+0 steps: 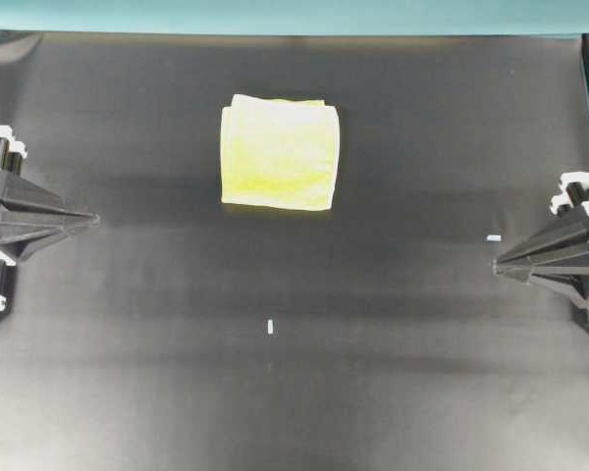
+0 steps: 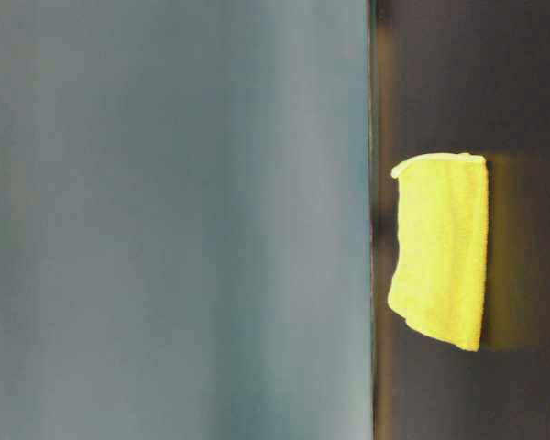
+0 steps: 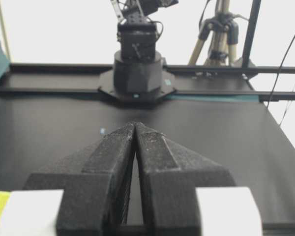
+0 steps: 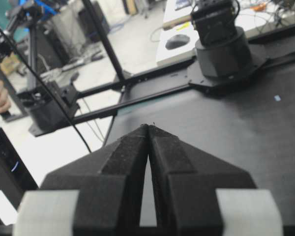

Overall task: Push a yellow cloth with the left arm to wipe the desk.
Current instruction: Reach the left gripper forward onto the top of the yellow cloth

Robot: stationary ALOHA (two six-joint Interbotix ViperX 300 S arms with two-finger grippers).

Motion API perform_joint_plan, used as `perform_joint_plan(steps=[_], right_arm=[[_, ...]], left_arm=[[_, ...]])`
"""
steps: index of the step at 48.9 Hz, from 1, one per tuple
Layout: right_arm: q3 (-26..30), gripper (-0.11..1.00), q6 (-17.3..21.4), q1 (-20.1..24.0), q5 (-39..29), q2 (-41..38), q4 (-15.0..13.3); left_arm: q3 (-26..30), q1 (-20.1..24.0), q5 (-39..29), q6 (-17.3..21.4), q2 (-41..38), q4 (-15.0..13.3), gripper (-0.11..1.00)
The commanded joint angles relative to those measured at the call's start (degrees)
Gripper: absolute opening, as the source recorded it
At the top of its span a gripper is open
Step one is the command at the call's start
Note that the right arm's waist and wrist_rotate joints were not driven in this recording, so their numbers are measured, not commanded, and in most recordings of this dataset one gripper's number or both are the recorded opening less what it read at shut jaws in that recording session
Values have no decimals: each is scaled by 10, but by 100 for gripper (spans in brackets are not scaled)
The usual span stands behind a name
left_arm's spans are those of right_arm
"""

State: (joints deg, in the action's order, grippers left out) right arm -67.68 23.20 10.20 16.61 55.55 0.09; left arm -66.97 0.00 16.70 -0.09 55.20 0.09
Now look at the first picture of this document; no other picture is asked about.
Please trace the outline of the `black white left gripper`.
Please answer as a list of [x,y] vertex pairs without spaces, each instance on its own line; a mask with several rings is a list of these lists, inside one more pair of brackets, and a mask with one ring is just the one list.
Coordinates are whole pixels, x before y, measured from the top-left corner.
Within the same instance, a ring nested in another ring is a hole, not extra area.
[[26,146],[9,126],[0,125],[0,172],[14,174],[0,175],[0,312],[7,307],[6,280],[15,266],[13,260],[28,260],[35,252],[99,222],[96,213],[16,176],[26,158]]

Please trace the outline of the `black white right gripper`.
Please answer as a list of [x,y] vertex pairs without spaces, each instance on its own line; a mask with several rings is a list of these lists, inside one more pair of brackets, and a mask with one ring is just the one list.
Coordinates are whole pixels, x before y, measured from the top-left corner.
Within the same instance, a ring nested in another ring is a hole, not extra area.
[[548,227],[500,255],[496,276],[546,288],[589,311],[589,172],[561,174]]

